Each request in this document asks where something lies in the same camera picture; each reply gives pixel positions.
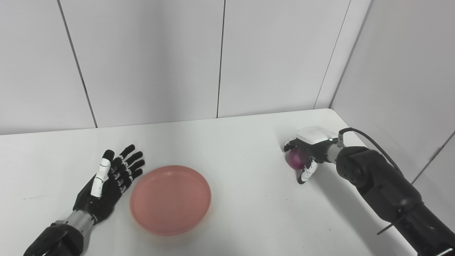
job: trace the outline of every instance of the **white table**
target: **white table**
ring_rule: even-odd
[[[129,189],[93,229],[87,256],[415,255],[394,228],[376,235],[386,223],[335,165],[297,183],[282,147],[311,125],[347,126],[320,109],[0,136],[0,255],[22,255],[51,222],[65,219],[103,152],[131,143],[144,152],[145,172],[180,164],[204,175],[211,208],[194,229],[156,236],[133,220]],[[363,145],[352,133],[345,138]]]

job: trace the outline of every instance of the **white wall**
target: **white wall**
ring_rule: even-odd
[[[55,0],[0,1],[0,134],[95,127]]]
[[[369,1],[61,5],[106,127],[326,108]],[[58,2],[1,4],[1,133],[93,127]]]
[[[454,10],[455,1],[374,1],[333,102],[409,180],[455,130]]]
[[[219,116],[312,109],[349,3],[227,0]],[[340,47],[346,53],[340,69],[366,12],[357,5],[367,6],[368,1],[353,4],[350,15],[360,13],[361,18],[350,18],[356,22],[344,31],[354,33],[352,43]],[[336,84],[327,86],[334,90]]]
[[[63,0],[99,127],[215,118],[223,0]]]

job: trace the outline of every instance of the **pink plate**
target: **pink plate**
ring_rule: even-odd
[[[180,165],[157,168],[146,174],[131,193],[134,220],[147,231],[170,236],[202,221],[212,193],[197,171]]]

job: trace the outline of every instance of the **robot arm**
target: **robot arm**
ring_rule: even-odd
[[[297,138],[289,141],[284,150],[297,152],[294,155],[305,167],[308,161],[336,164],[338,174],[354,185],[378,217],[395,226],[419,255],[455,255],[455,234],[424,205],[418,190],[393,166],[396,164],[389,164],[379,152],[345,147],[341,132],[336,136],[321,127],[299,130]],[[297,166],[296,162],[290,161],[291,166]]]
[[[133,180],[142,174],[145,162],[142,152],[131,157],[134,145],[114,158],[112,150],[104,153],[97,173],[79,192],[73,212],[66,220],[47,227],[27,248],[24,256],[79,256],[84,251],[87,234],[92,226],[104,221],[114,211],[115,204]]]

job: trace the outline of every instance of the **panel seam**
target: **panel seam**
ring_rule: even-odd
[[[332,61],[332,57],[334,56],[334,52],[337,47],[338,39],[340,38],[341,30],[343,29],[344,21],[346,20],[346,16],[348,14],[350,5],[351,5],[351,0],[349,0],[348,7],[346,8],[346,13],[344,14],[343,22],[341,22],[341,27],[340,27],[340,30],[338,31],[337,40],[335,41],[334,49],[332,50],[332,54],[330,55],[330,59],[329,59],[329,63],[327,64],[327,68],[325,69],[324,77],[322,78],[321,87],[319,88],[318,95],[316,97],[316,100],[314,101],[313,109],[316,108],[316,104],[318,103],[319,94],[321,93],[322,86],[324,85],[325,76],[327,75],[327,71],[329,70],[330,62]]]
[[[66,23],[65,14],[63,13],[63,8],[61,6],[60,0],[57,0],[57,4],[60,9],[60,14],[63,19],[63,24],[65,25],[66,35],[68,36],[68,40],[70,42],[71,50],[73,52],[74,60],[76,62],[77,71],[79,72],[79,77],[81,78],[82,86],[84,88],[84,92],[85,92],[85,95],[87,98],[87,103],[88,103],[88,107],[90,109],[91,117],[93,118],[93,123],[95,124],[95,128],[98,128],[98,124],[96,123],[95,113],[93,112],[93,108],[91,106],[90,97],[88,96],[87,87],[85,85],[84,77],[82,76],[81,66],[79,65],[79,61],[77,60],[77,55],[76,55],[76,51],[74,50],[73,40],[71,39],[70,31],[68,29],[68,24]]]
[[[220,50],[220,72],[218,74],[218,98],[217,98],[217,118],[218,118],[218,111],[220,107],[220,89],[221,89],[221,63],[223,59],[223,40],[224,40],[224,17],[226,14],[226,0],[224,0],[223,5],[223,23],[221,27],[221,50]]]
[[[352,58],[354,50],[355,50],[355,48],[357,46],[357,43],[359,41],[360,35],[362,34],[362,31],[364,30],[365,23],[367,21],[367,18],[369,16],[371,8],[373,7],[373,3],[374,3],[374,0],[371,0],[370,5],[368,6],[368,9],[367,9],[367,13],[365,14],[364,20],[362,21],[362,25],[360,26],[359,33],[357,34],[357,37],[355,38],[354,45],[352,46],[351,52],[349,53],[349,57],[348,57],[348,60],[346,61],[346,65],[344,66],[343,73],[341,73],[341,77],[340,77],[340,80],[338,81],[338,85],[337,85],[337,88],[335,89],[335,93],[332,96],[332,100],[330,101],[329,108],[332,108],[332,106],[334,104],[335,97],[337,96],[337,93],[338,93],[338,90],[340,88],[341,82],[342,82],[342,80],[344,78],[344,74],[346,73],[346,70],[348,69],[349,63],[351,62],[351,58]]]

